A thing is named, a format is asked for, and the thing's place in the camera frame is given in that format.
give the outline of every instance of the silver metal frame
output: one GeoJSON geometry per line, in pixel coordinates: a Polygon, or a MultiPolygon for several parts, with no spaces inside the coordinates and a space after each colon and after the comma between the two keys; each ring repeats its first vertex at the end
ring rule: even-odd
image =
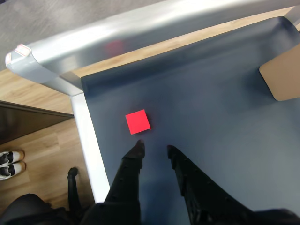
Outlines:
{"type": "MultiPolygon", "coordinates": [[[[246,16],[300,5],[300,0],[167,0],[27,45],[7,55],[14,73],[71,97],[96,202],[109,183],[80,78],[69,73],[92,63],[246,16]]],[[[286,17],[300,22],[300,6],[286,17]]]]}
{"type": "Polygon", "coordinates": [[[295,6],[292,8],[285,17],[292,23],[294,26],[297,26],[300,23],[300,6],[295,6]]]}

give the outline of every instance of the red square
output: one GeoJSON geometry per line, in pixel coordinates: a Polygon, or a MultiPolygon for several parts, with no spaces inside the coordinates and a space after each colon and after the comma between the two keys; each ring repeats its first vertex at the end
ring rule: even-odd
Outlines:
{"type": "Polygon", "coordinates": [[[132,135],[151,129],[144,109],[126,115],[126,120],[132,135]]]}

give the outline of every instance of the white sneaker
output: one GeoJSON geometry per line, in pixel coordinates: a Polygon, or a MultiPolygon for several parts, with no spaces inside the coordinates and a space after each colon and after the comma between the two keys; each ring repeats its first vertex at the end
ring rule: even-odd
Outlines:
{"type": "Polygon", "coordinates": [[[0,166],[15,163],[24,159],[22,150],[0,152],[0,166]]]}
{"type": "Polygon", "coordinates": [[[9,165],[2,165],[0,167],[0,180],[6,180],[17,174],[23,172],[26,169],[24,162],[13,163],[9,165]]]}

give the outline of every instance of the wooden floor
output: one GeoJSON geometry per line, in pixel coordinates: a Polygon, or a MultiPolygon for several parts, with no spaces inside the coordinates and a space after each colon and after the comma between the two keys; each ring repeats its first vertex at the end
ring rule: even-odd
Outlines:
{"type": "Polygon", "coordinates": [[[94,203],[74,119],[0,145],[0,151],[21,147],[26,171],[0,180],[0,213],[17,197],[37,194],[53,208],[68,209],[68,171],[76,166],[78,193],[83,206],[94,203]]]}

